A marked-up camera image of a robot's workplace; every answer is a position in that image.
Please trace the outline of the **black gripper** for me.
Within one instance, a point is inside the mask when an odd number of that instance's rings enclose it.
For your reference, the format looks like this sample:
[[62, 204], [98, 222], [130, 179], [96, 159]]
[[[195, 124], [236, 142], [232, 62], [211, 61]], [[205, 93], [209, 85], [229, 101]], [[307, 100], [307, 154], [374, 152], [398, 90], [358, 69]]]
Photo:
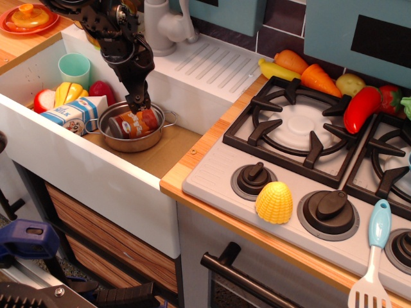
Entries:
[[147, 76], [154, 70], [153, 52], [143, 35], [99, 39], [101, 55], [116, 73], [128, 94], [125, 96], [132, 113], [151, 109]]

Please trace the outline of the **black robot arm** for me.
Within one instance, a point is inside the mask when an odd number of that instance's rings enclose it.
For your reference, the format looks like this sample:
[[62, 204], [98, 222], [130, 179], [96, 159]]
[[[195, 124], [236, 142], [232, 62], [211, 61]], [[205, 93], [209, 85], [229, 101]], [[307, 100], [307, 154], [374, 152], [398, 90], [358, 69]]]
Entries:
[[42, 1], [49, 10], [81, 24], [100, 45], [100, 53], [128, 94], [132, 113], [151, 108], [147, 76], [153, 51], [138, 31], [139, 17], [122, 1]]

